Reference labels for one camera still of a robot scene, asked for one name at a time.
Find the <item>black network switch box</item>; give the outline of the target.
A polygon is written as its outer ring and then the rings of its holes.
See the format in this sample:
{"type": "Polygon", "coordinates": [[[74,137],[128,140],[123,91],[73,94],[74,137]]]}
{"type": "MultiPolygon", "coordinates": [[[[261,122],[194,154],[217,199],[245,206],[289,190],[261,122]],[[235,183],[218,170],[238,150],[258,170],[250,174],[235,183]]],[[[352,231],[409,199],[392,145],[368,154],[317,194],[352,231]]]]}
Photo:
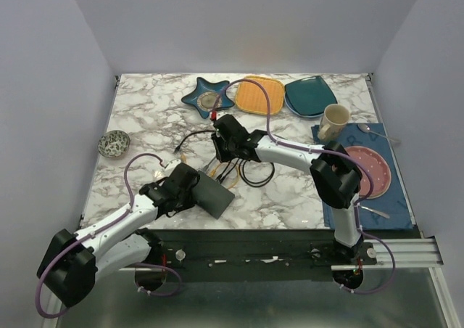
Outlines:
{"type": "Polygon", "coordinates": [[[219,219],[235,198],[235,194],[219,182],[199,171],[199,182],[192,189],[196,205],[219,219]]]}

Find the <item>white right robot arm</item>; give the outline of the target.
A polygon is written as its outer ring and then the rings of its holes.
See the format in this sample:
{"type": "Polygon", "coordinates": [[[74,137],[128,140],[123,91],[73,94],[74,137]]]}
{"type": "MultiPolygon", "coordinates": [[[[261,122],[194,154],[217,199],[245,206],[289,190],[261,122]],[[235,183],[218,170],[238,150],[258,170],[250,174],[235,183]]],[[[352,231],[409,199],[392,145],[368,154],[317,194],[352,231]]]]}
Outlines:
{"type": "Polygon", "coordinates": [[[249,133],[235,117],[212,116],[216,158],[275,163],[311,175],[319,198],[331,207],[334,227],[333,254],[338,262],[351,263],[360,255],[363,236],[356,224],[354,204],[359,197],[362,173],[338,142],[308,145],[286,141],[266,131],[249,133]]]}

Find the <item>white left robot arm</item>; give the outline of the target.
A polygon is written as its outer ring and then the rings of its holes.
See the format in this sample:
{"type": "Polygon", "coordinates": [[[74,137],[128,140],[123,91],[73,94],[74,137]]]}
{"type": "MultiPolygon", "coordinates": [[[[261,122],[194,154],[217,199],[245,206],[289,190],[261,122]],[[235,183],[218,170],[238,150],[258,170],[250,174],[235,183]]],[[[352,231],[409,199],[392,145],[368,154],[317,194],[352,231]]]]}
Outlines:
{"type": "Polygon", "coordinates": [[[199,182],[197,170],[179,163],[169,176],[130,194],[126,205],[100,222],[74,232],[57,232],[38,267],[38,285],[47,286],[70,308],[102,277],[133,263],[155,265],[160,247],[137,230],[169,212],[195,206],[193,190],[199,182]]]}

